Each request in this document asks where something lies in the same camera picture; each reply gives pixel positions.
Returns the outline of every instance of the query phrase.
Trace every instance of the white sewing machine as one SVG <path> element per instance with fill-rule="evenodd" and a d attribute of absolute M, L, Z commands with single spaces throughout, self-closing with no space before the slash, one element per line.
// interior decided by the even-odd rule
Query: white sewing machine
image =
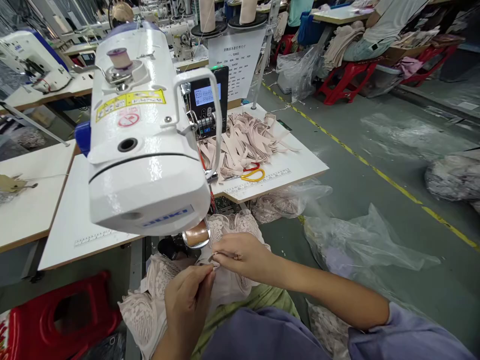
<path fill-rule="evenodd" d="M 193 57 L 190 29 L 195 26 L 193 20 L 163 26 L 168 45 L 173 46 L 173 54 L 178 61 L 191 60 Z"/>
<path fill-rule="evenodd" d="M 27 75 L 35 90 L 58 91 L 72 77 L 67 66 L 36 31 L 16 31 L 0 38 L 0 60 L 13 71 Z"/>
<path fill-rule="evenodd" d="M 163 32 L 147 21 L 131 28 L 119 26 L 96 51 L 87 156 L 90 218 L 125 233 L 177 234 L 207 215 L 207 180 L 214 175 L 202 166 L 196 116 L 187 117 L 181 85 L 209 79 L 217 169 L 222 133 L 217 81 L 207 68 L 177 74 Z M 75 137 L 82 148 L 81 136 Z"/>

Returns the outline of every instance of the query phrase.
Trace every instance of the control panel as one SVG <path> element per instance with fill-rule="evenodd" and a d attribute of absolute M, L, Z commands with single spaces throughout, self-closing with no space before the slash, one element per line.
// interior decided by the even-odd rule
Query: control panel
<path fill-rule="evenodd" d="M 227 107 L 229 97 L 229 67 L 214 66 L 211 71 L 216 77 L 218 96 L 221 106 L 221 132 L 227 131 Z M 213 114 L 215 104 L 213 89 L 208 79 L 192 81 L 190 85 L 189 107 L 196 115 L 200 139 L 215 136 L 216 122 Z"/>

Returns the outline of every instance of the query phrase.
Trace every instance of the worker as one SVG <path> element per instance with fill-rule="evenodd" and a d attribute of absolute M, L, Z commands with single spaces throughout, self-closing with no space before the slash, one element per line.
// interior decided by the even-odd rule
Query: worker
<path fill-rule="evenodd" d="M 363 37 L 346 48 L 343 60 L 356 62 L 382 55 L 397 40 L 409 20 L 422 11 L 428 2 L 380 0 L 366 21 Z"/>
<path fill-rule="evenodd" d="M 249 233 L 226 234 L 213 244 L 212 251 L 213 259 L 232 272 L 272 289 L 283 288 L 316 298 L 351 326 L 351 360 L 475 359 L 442 327 L 358 283 L 276 256 Z M 212 265 L 191 266 L 168 284 L 167 330 L 153 360 L 190 359 L 204 329 L 214 279 Z M 227 306 L 217 311 L 225 314 Z M 278 308 L 253 311 L 241 307 L 220 325 L 219 317 L 214 318 L 217 323 L 212 326 L 214 333 L 207 340 L 202 359 L 330 359 L 298 318 Z"/>
<path fill-rule="evenodd" d="M 312 11 L 314 0 L 290 0 L 287 6 L 288 22 L 284 35 L 295 35 L 300 29 L 303 12 Z"/>

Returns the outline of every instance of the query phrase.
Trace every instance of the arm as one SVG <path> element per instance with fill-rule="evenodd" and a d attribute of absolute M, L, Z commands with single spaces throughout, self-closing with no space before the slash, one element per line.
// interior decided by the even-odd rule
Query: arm
<path fill-rule="evenodd" d="M 152 360 L 188 360 L 204 328 L 215 273 L 212 265 L 190 266 L 165 289 L 167 330 Z"/>
<path fill-rule="evenodd" d="M 212 250 L 221 252 L 213 259 L 225 268 L 259 283 L 309 294 L 359 330 L 384 325 L 389 319 L 389 301 L 375 291 L 276 256 L 249 233 L 226 234 Z"/>

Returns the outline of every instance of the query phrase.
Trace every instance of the measuring tape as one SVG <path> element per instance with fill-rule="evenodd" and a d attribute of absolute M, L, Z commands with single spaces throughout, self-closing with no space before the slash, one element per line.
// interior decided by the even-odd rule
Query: measuring tape
<path fill-rule="evenodd" d="M 94 235 L 90 235 L 90 236 L 83 237 L 81 239 L 75 240 L 75 243 L 73 244 L 73 246 L 74 247 L 79 247 L 80 245 L 84 245 L 84 244 L 87 244 L 91 241 L 101 239 L 101 238 L 105 238 L 107 236 L 110 236 L 110 235 L 113 235 L 113 234 L 116 234 L 116 233 L 118 233 L 118 231 L 111 230 L 111 229 L 106 229 L 105 231 L 96 233 Z"/>
<path fill-rule="evenodd" d="M 238 184 L 236 186 L 229 187 L 228 189 L 223 190 L 223 192 L 226 193 L 226 194 L 238 193 L 238 192 L 243 191 L 245 189 L 251 188 L 253 186 L 257 186 L 259 184 L 265 184 L 266 182 L 269 182 L 269 181 L 274 180 L 276 178 L 282 177 L 284 175 L 289 175 L 291 173 L 292 173 L 292 171 L 289 168 L 285 168 L 283 170 L 279 170 L 279 171 L 273 172 L 271 174 L 265 175 L 265 177 L 259 182 L 241 181 L 240 184 Z"/>

